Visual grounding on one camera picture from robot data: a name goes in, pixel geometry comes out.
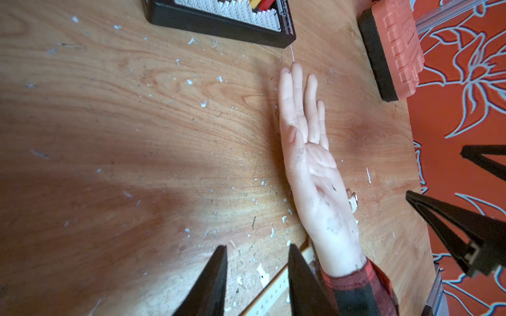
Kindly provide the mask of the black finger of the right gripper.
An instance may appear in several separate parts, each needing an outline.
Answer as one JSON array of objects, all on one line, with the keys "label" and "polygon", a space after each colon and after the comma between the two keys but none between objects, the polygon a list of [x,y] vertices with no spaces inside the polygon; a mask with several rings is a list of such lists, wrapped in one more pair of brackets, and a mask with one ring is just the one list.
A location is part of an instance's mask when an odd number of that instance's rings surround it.
[{"label": "black finger of the right gripper", "polygon": [[505,165],[486,157],[486,155],[505,156],[505,145],[466,145],[461,150],[462,158],[505,181]]},{"label": "black finger of the right gripper", "polygon": [[505,222],[410,190],[405,199],[433,229],[465,275],[490,276],[505,267]]}]

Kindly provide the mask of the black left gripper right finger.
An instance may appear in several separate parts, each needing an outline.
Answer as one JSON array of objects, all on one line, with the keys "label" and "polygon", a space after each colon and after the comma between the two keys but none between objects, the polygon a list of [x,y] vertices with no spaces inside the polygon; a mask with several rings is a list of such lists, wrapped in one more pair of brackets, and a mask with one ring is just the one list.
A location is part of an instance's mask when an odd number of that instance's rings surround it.
[{"label": "black left gripper right finger", "polygon": [[292,315],[336,315],[298,247],[289,247],[289,294]]}]

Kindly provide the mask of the beige wrist watch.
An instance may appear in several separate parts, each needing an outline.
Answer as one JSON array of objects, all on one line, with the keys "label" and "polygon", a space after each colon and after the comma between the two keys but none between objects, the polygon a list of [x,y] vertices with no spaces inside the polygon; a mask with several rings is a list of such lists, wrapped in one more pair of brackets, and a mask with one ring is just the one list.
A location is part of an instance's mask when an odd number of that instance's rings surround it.
[{"label": "beige wrist watch", "polygon": [[257,297],[243,310],[241,315],[261,316],[267,315],[270,309],[274,306],[284,294],[288,294],[289,288],[289,273],[287,265],[284,266],[280,272],[273,279],[265,272],[261,264],[257,268],[263,290]]}]

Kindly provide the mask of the pale mannequin hand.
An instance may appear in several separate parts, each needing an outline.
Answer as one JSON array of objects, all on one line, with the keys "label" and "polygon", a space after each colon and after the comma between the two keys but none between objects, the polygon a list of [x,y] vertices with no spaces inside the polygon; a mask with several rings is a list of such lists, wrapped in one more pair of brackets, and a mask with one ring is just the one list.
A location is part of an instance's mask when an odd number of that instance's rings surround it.
[{"label": "pale mannequin hand", "polygon": [[279,77],[279,128],[296,211],[323,271],[350,275],[367,262],[344,181],[329,150],[318,79],[294,62]]}]

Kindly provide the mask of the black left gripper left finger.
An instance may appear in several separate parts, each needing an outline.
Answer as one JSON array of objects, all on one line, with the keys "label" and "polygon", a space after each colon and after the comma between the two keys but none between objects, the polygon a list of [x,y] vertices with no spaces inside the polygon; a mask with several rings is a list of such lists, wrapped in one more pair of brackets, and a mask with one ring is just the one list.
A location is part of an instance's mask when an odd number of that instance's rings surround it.
[{"label": "black left gripper left finger", "polygon": [[226,285],[227,247],[220,245],[173,315],[224,315]]}]

